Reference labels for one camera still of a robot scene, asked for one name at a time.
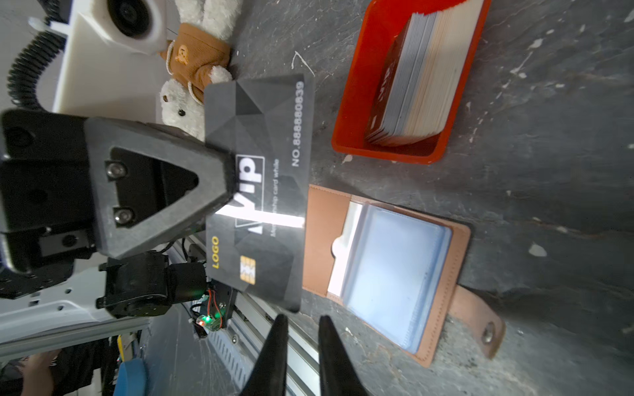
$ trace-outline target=stuffed bunny toy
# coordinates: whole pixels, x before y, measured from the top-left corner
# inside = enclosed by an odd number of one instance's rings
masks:
[[[160,91],[165,125],[205,140],[203,91],[208,84],[231,81],[226,67],[242,0],[175,0],[181,26],[176,40],[160,53],[172,76]]]

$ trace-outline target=screw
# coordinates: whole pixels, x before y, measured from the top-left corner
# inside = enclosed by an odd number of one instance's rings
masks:
[[[10,146],[25,148],[35,141],[35,138],[26,129],[20,127],[9,128],[4,132],[6,142]]]
[[[61,239],[61,244],[64,245],[64,247],[72,248],[77,244],[77,237],[73,234],[68,234]]]
[[[106,173],[111,179],[120,179],[127,175],[126,166],[120,162],[110,162],[106,167]]]
[[[119,209],[115,212],[115,221],[121,225],[131,222],[133,217],[134,212],[129,209]]]
[[[493,341],[493,335],[495,334],[495,325],[493,322],[488,322],[484,331],[482,332],[482,343],[487,345]]]

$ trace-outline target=person's hand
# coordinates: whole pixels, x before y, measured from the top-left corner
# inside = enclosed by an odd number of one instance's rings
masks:
[[[50,396],[53,394],[53,375],[49,366],[61,349],[29,356],[22,369],[21,396]]]

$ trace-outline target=card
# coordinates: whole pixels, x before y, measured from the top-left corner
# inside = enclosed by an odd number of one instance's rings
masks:
[[[206,144],[235,157],[236,193],[207,216],[207,275],[299,310],[314,83],[291,75],[211,84]]]

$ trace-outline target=stack of cards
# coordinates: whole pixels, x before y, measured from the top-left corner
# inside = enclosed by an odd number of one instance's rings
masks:
[[[398,146],[444,129],[483,2],[411,16],[387,54],[369,142]]]

